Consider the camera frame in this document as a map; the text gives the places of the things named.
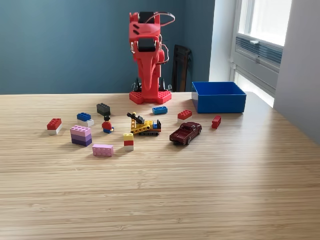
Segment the toy car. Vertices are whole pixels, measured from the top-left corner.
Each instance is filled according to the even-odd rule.
[[[169,140],[173,144],[189,145],[190,141],[201,133],[202,127],[196,122],[184,122],[180,125],[180,128],[172,133]]]

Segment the white wire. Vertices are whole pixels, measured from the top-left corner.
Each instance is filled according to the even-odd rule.
[[[164,46],[166,48],[166,55],[167,55],[168,58],[167,58],[167,60],[160,61],[157,64],[166,64],[169,61],[169,49],[167,48],[167,46],[165,44],[161,44],[161,46]]]
[[[168,22],[166,22],[166,23],[164,23],[164,24],[161,24],[161,23],[160,23],[160,27],[163,27],[163,26],[166,26],[166,25],[168,25],[168,24],[171,24],[171,23],[173,23],[173,22],[176,20],[176,17],[175,17],[173,14],[171,14],[170,12],[156,12],[156,13],[153,14],[151,17],[149,17],[149,19],[148,19],[147,21],[145,21],[145,24],[148,23],[152,18],[154,18],[155,16],[158,16],[158,15],[167,15],[167,16],[170,16],[170,17],[173,18],[173,20],[168,21]]]

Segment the white wall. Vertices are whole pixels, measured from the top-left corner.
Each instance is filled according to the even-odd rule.
[[[320,143],[320,1],[292,0],[274,108]]]
[[[210,82],[230,80],[231,45],[237,0],[215,0],[210,58]]]

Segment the dark wooden chair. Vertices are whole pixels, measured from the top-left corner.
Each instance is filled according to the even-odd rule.
[[[187,70],[191,50],[185,46],[174,45],[173,67],[172,67],[172,91],[176,92],[178,87],[178,65],[182,66],[179,92],[186,91]]]

